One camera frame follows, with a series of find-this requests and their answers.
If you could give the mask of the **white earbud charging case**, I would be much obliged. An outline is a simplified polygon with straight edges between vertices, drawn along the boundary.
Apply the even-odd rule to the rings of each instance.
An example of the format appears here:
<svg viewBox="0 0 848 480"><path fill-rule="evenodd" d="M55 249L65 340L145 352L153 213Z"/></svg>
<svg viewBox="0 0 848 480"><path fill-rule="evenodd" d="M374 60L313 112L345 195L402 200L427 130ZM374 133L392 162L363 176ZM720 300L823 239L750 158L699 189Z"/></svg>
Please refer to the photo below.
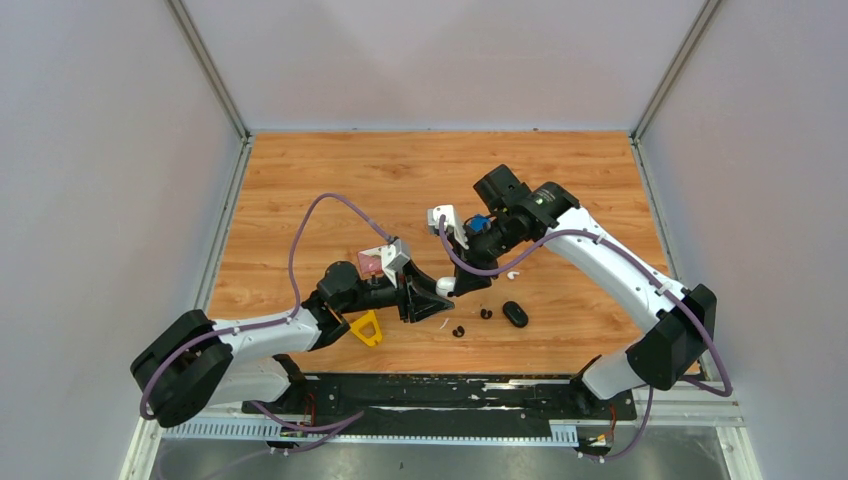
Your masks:
<svg viewBox="0 0 848 480"><path fill-rule="evenodd" d="M455 277L441 277L436 281L436 293L444 298L454 295L456 285Z"/></svg>

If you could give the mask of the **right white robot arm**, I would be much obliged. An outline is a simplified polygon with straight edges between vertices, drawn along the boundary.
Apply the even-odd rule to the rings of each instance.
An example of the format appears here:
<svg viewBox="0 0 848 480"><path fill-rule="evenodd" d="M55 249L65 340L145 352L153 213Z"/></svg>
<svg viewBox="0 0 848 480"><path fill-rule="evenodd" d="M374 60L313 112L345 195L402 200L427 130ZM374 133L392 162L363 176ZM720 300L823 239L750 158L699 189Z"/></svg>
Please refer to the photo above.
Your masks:
<svg viewBox="0 0 848 480"><path fill-rule="evenodd" d="M619 351L600 355L572 380L571 403L596 417L617 394L647 385L670 390L712 348L717 298L705 285L686 287L640 259L610 235L555 182L531 189L505 165L482 177L474 190L489 211L479 228L464 224L456 209L441 205L427 214L455 265L438 281L442 296L461 296L490 286L516 266L498 260L524 242L523 260L545 247L568 260L609 294L639 328L641 337Z"/></svg>

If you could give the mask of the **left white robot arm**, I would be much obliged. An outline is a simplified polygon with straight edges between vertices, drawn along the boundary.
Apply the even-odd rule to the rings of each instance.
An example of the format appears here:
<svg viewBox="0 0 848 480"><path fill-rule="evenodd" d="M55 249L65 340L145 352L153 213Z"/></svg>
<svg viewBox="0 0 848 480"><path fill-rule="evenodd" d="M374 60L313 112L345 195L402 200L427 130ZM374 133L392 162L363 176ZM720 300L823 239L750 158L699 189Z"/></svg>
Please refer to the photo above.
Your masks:
<svg viewBox="0 0 848 480"><path fill-rule="evenodd" d="M201 309L182 314L131 364L142 391L141 416L163 428L221 403L261 401L298 411L306 386L295 377L291 353L326 348L351 326L346 315L395 307L405 323L453 309L435 280L414 263L395 280L364 279L356 266L335 262L295 308L242 320L211 320Z"/></svg>

